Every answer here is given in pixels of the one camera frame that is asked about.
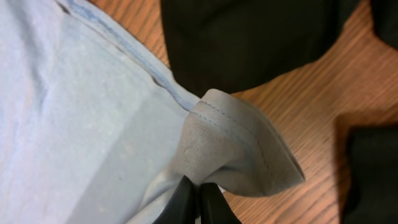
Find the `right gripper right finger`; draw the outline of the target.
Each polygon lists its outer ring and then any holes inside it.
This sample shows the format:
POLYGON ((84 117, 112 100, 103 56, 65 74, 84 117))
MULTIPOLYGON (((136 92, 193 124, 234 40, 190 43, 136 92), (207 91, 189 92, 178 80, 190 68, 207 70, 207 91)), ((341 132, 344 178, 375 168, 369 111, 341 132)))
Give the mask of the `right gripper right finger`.
POLYGON ((215 183, 200 186, 201 224, 242 224, 215 183))

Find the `light blue printed t-shirt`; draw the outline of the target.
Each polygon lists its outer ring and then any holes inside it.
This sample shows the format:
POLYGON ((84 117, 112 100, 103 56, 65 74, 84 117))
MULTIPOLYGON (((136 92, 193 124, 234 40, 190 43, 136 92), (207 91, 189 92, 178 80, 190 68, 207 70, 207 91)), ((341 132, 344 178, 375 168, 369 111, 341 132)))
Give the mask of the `light blue printed t-shirt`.
POLYGON ((153 223, 182 177, 246 197, 305 180, 261 111, 193 95, 91 3, 1 2, 2 223, 153 223))

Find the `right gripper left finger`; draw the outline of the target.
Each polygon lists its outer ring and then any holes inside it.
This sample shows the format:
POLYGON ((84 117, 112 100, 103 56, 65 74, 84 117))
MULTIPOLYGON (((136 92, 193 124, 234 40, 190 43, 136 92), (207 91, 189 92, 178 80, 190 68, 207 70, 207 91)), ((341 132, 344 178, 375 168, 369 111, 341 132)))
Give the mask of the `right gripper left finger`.
POLYGON ((197 217, 195 187, 183 176, 175 192, 154 224, 194 224, 197 217))

